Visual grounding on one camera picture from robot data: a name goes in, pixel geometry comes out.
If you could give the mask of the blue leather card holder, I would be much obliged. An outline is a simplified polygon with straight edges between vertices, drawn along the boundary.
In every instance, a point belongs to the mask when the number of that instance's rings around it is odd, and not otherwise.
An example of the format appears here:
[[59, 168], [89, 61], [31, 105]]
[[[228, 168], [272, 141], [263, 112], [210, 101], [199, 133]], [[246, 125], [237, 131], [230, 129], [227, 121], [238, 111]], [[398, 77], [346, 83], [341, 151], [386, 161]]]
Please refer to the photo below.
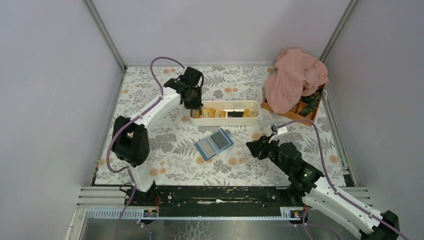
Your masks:
[[[228, 146], [227, 148], [223, 149], [223, 150], [219, 150], [217, 145], [214, 143], [214, 141], [211, 138], [211, 135], [217, 131], [223, 131], [226, 133], [226, 135], [228, 136], [229, 140], [231, 141], [231, 145]], [[210, 159], [212, 159], [213, 157], [215, 157], [216, 155], [219, 155], [220, 153], [222, 153], [223, 151], [225, 151], [226, 149], [228, 149], [229, 147], [231, 147], [234, 142], [231, 139], [231, 133], [228, 130], [225, 129], [218, 129], [217, 131], [211, 133], [210, 135], [202, 138], [201, 140], [199, 140], [198, 142], [196, 142], [194, 144], [195, 148], [198, 150], [198, 152], [200, 153], [201, 157], [205, 160], [208, 161]]]

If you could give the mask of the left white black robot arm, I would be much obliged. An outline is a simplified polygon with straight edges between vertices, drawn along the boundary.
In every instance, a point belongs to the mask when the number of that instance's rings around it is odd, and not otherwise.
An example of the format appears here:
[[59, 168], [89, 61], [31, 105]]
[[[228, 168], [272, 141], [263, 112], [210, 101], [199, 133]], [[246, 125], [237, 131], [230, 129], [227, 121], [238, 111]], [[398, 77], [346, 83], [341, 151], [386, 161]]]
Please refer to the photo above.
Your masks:
[[149, 175], [146, 160], [150, 153], [149, 132], [156, 124], [179, 105], [188, 110], [198, 110], [202, 104], [204, 75], [188, 66], [182, 75], [160, 84], [160, 94], [138, 113], [119, 116], [113, 124], [112, 140], [107, 153], [114, 153], [123, 161], [123, 171], [128, 171], [136, 199], [144, 206], [152, 204], [154, 180]]

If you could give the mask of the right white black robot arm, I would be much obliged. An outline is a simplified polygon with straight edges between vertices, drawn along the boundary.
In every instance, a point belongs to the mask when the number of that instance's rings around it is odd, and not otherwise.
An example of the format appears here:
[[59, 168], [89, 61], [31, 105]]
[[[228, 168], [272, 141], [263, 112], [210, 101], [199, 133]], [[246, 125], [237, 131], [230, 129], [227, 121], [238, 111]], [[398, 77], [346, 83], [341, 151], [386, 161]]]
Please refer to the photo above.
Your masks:
[[381, 212], [329, 183], [321, 170], [303, 160], [292, 142], [280, 143], [272, 135], [263, 135], [246, 146], [254, 158], [269, 159], [288, 176], [286, 198], [291, 205], [304, 203], [320, 211], [359, 240], [396, 240], [400, 236], [395, 213]]

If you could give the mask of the tan credit card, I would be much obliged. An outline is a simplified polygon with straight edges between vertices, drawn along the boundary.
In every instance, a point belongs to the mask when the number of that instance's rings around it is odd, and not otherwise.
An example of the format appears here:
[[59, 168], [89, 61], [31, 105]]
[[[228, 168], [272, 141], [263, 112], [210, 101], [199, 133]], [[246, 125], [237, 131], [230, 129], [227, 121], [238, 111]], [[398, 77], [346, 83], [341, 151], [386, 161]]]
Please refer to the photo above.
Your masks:
[[216, 110], [214, 108], [203, 108], [202, 117], [203, 118], [214, 118], [216, 115]]

